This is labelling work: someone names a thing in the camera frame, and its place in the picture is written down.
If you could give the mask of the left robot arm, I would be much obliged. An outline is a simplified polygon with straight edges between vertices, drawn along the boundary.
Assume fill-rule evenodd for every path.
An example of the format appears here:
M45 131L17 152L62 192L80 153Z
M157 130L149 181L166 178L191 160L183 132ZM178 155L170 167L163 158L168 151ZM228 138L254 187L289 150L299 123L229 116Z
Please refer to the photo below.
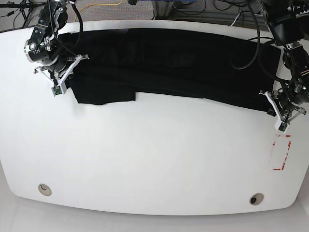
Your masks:
M243 66L235 64L231 66L236 70L243 70L257 61L268 77L281 84L279 90L261 91L260 94L266 96L272 105L268 114L277 117L276 130L286 132L292 120L307 113L301 104L309 101L309 55L300 44L300 40L306 34L300 18L309 13L309 2L307 0L260 0L258 4L272 39L261 44L260 29L257 29L255 38L257 46L252 60ZM284 80L269 73L263 66L262 54L272 44L283 46L282 61L291 72L290 80Z

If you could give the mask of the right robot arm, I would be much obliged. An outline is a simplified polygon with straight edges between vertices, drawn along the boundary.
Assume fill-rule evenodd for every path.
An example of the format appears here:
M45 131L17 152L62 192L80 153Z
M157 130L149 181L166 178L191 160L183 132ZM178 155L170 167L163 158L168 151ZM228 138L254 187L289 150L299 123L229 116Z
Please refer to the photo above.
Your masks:
M67 5L71 5L79 19L79 37L74 45L66 45L58 37L68 20ZM64 94L67 90L66 79L73 75L73 69L89 55L78 55L74 50L82 40L84 31L81 15L74 0L48 0L34 26L32 35L26 41L24 52L27 59L37 62L35 73L41 73L51 84L53 94Z

